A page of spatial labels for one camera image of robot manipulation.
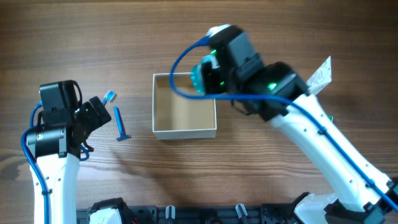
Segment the white toothpaste tube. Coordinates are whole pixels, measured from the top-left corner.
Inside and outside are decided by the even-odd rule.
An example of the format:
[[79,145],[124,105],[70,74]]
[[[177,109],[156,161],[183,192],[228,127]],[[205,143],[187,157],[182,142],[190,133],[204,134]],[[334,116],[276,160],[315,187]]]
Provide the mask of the white toothpaste tube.
[[307,80],[306,84],[311,94],[317,95],[332,81],[331,56]]

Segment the blue disposable razor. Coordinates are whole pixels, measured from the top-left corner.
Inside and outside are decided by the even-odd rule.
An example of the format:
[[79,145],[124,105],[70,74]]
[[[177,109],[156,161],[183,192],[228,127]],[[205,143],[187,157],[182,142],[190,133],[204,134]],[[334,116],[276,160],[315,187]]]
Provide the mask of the blue disposable razor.
[[117,141],[123,141],[125,139],[131,138],[131,135],[130,134],[126,134],[126,132],[125,132],[123,121],[121,119],[120,110],[119,110],[119,108],[117,106],[114,107],[114,113],[115,113],[115,117],[116,117],[118,131],[119,131],[119,134],[120,134],[120,137],[116,138],[116,140]]

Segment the white cardboard box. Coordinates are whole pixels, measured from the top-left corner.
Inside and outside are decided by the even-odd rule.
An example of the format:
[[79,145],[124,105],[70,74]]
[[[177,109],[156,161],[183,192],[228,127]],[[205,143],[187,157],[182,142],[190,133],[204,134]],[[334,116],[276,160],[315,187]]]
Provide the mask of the white cardboard box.
[[190,100],[175,94],[167,73],[153,74],[152,132],[158,140],[214,138],[215,100]]

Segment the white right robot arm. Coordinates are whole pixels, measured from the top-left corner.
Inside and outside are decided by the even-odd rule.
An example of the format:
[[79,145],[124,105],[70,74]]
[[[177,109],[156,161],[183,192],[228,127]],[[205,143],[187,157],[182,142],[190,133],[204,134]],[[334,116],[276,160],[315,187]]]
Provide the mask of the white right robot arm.
[[211,28],[211,52],[195,75],[206,97],[241,103],[290,139],[323,174],[332,193],[305,192],[283,207],[266,205],[279,223],[382,223],[397,210],[397,182],[375,168],[331,122],[307,84],[286,63],[265,64],[242,29]]

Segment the blue mouthwash bottle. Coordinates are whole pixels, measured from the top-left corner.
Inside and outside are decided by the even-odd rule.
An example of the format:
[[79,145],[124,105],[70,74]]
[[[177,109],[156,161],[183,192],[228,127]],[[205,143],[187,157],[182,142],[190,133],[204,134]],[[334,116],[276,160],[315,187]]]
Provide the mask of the blue mouthwash bottle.
[[205,77],[216,69],[217,61],[214,55],[206,55],[198,65],[194,65],[190,74],[193,87],[199,94],[206,92]]

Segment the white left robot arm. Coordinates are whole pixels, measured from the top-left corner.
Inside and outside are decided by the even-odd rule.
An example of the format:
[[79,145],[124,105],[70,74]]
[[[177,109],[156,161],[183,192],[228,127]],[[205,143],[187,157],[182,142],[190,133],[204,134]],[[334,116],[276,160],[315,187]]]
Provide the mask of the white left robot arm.
[[97,97],[80,106],[43,99],[21,137],[34,184],[34,223],[76,223],[76,183],[80,163],[93,147],[90,134],[111,121]]

